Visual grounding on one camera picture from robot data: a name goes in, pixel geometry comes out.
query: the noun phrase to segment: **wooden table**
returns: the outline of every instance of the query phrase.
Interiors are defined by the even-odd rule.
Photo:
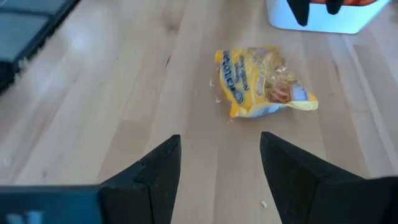
[[[340,35],[276,29],[262,0],[84,0],[0,99],[0,183],[99,182],[181,134],[173,223],[280,223],[261,131],[363,177],[398,173],[397,36],[393,4]],[[270,44],[319,109],[229,121],[215,51]]]

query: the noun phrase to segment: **white box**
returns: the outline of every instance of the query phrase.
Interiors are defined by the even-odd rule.
[[[328,13],[325,4],[310,3],[308,24],[297,23],[286,0],[265,0],[268,20],[281,29],[356,34],[383,9],[390,0],[378,0],[367,6],[342,6],[336,15]]]

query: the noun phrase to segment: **wood grain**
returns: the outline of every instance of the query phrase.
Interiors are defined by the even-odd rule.
[[[0,184],[101,182],[181,134],[173,223],[280,223],[261,131],[363,177],[398,174],[396,5],[356,35],[276,29],[264,7],[82,1],[0,97]],[[319,109],[231,121],[209,86],[215,51],[275,44]]]

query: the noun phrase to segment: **plastic bag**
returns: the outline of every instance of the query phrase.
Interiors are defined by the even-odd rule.
[[[256,118],[286,106],[318,108],[317,98],[286,66],[277,47],[219,50],[215,60],[232,118]]]

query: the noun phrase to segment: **black plastic part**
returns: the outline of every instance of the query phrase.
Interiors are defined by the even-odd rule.
[[[398,178],[366,180],[271,133],[264,172],[282,223],[398,223]]]
[[[326,8],[329,14],[335,15],[343,5],[344,0],[328,0],[326,2]]]
[[[287,0],[287,3],[289,4],[298,24],[301,26],[306,26],[308,23],[308,15],[310,14],[310,1]]]
[[[0,224],[169,224],[180,164],[180,136],[172,136],[102,184],[0,187]]]
[[[30,59],[79,1],[7,0],[0,5],[0,17],[11,15],[10,19],[3,18],[5,25],[0,26],[0,91],[4,91],[14,81],[14,74],[20,72],[18,62],[24,58]],[[13,23],[11,17],[20,17],[20,20],[25,20],[24,25],[8,26],[7,24]],[[32,21],[36,19],[45,19],[46,22],[40,27],[31,27]],[[25,34],[24,31],[27,29],[35,29],[35,32]],[[17,45],[17,49],[8,51],[8,48],[13,45]]]

